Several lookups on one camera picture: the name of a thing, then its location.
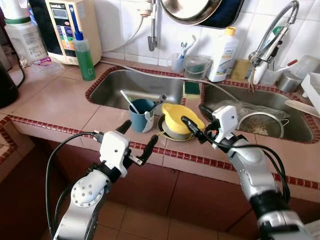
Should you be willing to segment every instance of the strainer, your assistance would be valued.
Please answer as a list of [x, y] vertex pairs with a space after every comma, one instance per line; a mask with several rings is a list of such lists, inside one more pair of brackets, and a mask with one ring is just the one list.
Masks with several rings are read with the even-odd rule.
[[284, 126], [288, 123], [288, 119], [280, 120], [270, 113], [253, 112], [239, 121], [238, 129], [247, 133], [282, 138], [284, 136]]

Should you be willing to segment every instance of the faucet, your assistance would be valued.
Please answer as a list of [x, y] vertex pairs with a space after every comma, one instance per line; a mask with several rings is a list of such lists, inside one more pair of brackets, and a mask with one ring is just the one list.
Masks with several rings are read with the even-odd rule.
[[151, 13], [151, 36], [148, 36], [148, 45], [149, 50], [153, 52], [157, 47], [157, 40], [156, 40], [156, 11], [157, 11], [157, 4], [156, 0], [152, 0], [152, 13]]
[[[276, 24], [290, 9], [292, 9], [292, 12], [287, 21], [286, 26], [283, 26], [277, 33], [277, 35], [270, 42], [268, 42], [269, 35], [272, 34], [273, 29], [276, 27]], [[277, 55], [279, 49], [278, 46], [283, 43], [282, 39], [288, 31], [289, 26], [295, 23], [298, 10], [299, 2], [297, 0], [294, 0], [291, 1], [284, 9], [282, 9], [281, 12], [275, 17], [275, 19], [267, 29], [266, 33], [264, 34], [257, 50], [253, 51], [249, 55], [249, 60], [251, 61], [252, 66], [254, 68], [260, 66], [262, 61], [267, 62], [268, 64], [272, 62], [274, 57]]]

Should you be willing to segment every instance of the green bottle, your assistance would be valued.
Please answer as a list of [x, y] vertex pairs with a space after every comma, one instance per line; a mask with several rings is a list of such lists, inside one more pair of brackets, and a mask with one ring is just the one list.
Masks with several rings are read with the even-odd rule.
[[73, 40], [75, 55], [78, 59], [82, 78], [85, 81], [92, 81], [96, 78], [94, 63], [92, 61], [88, 39], [84, 38], [82, 31], [74, 33]]

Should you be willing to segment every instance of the double sink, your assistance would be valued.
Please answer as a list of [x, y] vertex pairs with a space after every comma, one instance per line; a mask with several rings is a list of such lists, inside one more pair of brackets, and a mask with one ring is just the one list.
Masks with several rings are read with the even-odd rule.
[[[91, 93], [90, 100], [98, 105], [128, 109], [128, 103], [121, 95], [123, 89], [133, 101], [146, 98], [155, 101], [161, 94], [166, 94], [166, 103], [180, 104], [183, 97], [183, 80], [169, 79], [145, 75], [130, 70], [116, 70], [108, 74], [98, 87]], [[279, 93], [256, 90], [253, 95], [248, 94], [248, 89], [237, 86], [223, 85], [220, 87], [243, 102], [254, 105], [283, 110], [290, 115], [289, 123], [284, 127], [284, 139], [310, 142], [313, 134], [303, 114], [294, 108], [285, 105], [288, 97]], [[207, 85], [205, 87], [204, 104], [209, 108], [222, 100], [232, 100], [218, 88]], [[161, 107], [157, 107], [155, 114], [161, 115]]]

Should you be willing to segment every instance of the green sponge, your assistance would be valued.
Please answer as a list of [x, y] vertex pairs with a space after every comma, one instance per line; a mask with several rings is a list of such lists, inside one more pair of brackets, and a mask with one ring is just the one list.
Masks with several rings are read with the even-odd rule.
[[183, 97], [185, 99], [200, 99], [199, 83], [185, 81], [183, 84]]

